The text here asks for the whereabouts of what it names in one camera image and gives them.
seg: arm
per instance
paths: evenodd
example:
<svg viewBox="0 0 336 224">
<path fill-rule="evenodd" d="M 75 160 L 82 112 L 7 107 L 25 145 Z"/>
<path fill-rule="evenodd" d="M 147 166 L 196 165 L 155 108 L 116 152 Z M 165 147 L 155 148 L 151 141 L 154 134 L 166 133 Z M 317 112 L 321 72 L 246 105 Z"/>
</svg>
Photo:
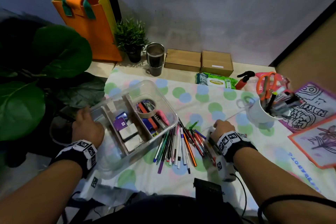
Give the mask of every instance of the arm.
<svg viewBox="0 0 336 224">
<path fill-rule="evenodd" d="M 73 123 L 72 140 L 92 142 L 96 148 L 104 137 L 88 108 L 79 110 Z M 82 168 L 71 160 L 60 160 L 0 201 L 0 223 L 56 223 L 82 177 Z"/>
<path fill-rule="evenodd" d="M 228 121 L 217 121 L 215 127 L 211 137 L 216 142 L 222 134 L 235 130 Z M 259 206 L 266 199 L 278 195 L 303 194 L 324 198 L 252 148 L 237 150 L 233 162 Z M 266 207 L 264 214 L 275 223 L 332 223 L 336 219 L 334 208 L 308 201 L 276 202 Z"/>
</svg>

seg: green wipes package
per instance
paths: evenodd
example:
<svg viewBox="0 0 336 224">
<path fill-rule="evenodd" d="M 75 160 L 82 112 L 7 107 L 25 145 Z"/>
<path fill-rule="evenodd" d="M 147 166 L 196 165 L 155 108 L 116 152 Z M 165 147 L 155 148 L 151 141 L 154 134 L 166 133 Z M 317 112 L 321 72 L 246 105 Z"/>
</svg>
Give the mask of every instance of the green wipes package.
<svg viewBox="0 0 336 224">
<path fill-rule="evenodd" d="M 224 87 L 235 90 L 235 85 L 237 84 L 237 82 L 238 81 L 236 79 L 230 77 L 210 74 L 206 72 L 196 74 L 196 84 L 201 85 Z"/>
</svg>

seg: pen holder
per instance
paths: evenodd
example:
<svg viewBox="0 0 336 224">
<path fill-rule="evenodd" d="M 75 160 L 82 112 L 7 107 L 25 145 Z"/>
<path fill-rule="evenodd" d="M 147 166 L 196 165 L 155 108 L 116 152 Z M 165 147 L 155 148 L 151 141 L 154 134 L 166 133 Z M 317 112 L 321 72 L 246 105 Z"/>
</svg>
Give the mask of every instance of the pen holder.
<svg viewBox="0 0 336 224">
<path fill-rule="evenodd" d="M 285 112 L 285 115 L 290 116 L 290 110 Z M 255 101 L 252 107 L 249 109 L 249 115 L 251 119 L 258 123 L 266 123 L 275 120 L 283 120 L 283 118 L 273 117 L 269 115 L 264 109 L 261 107 L 260 101 Z"/>
</svg>

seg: clear plastic bin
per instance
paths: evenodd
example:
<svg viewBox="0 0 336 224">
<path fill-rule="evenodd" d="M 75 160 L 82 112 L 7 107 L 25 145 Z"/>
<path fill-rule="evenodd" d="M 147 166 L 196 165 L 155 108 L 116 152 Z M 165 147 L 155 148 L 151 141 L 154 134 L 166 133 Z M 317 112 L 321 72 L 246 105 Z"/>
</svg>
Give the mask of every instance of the clear plastic bin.
<svg viewBox="0 0 336 224">
<path fill-rule="evenodd" d="M 137 114 L 136 104 L 144 99 L 154 100 L 157 110 L 162 110 L 169 120 L 169 126 L 158 130 L 158 135 L 152 137 L 141 118 Z M 91 115 L 94 121 L 99 121 L 105 128 L 105 136 L 102 145 L 97 152 L 97 168 L 102 178 L 111 179 L 128 166 L 142 158 L 149 150 L 159 144 L 158 138 L 177 125 L 179 118 L 161 94 L 155 83 L 149 80 L 141 81 L 121 93 L 100 102 L 91 107 Z M 143 143 L 129 153 L 112 122 L 122 112 L 128 114 L 129 120 L 138 129 Z"/>
</svg>

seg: forearm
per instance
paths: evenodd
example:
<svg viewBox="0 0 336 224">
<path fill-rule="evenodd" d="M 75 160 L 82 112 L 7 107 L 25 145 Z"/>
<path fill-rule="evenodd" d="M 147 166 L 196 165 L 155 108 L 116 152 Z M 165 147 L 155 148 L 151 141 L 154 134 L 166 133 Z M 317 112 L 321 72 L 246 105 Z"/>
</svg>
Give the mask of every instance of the forearm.
<svg viewBox="0 0 336 224">
<path fill-rule="evenodd" d="M 304 194 L 323 198 L 252 148 L 238 150 L 233 162 L 259 206 L 277 195 Z M 264 214 L 268 220 L 280 223 L 329 223 L 336 219 L 333 208 L 308 201 L 276 202 L 268 206 Z"/>
<path fill-rule="evenodd" d="M 61 160 L 0 202 L 0 223 L 56 223 L 82 177 L 82 168 Z"/>
</svg>

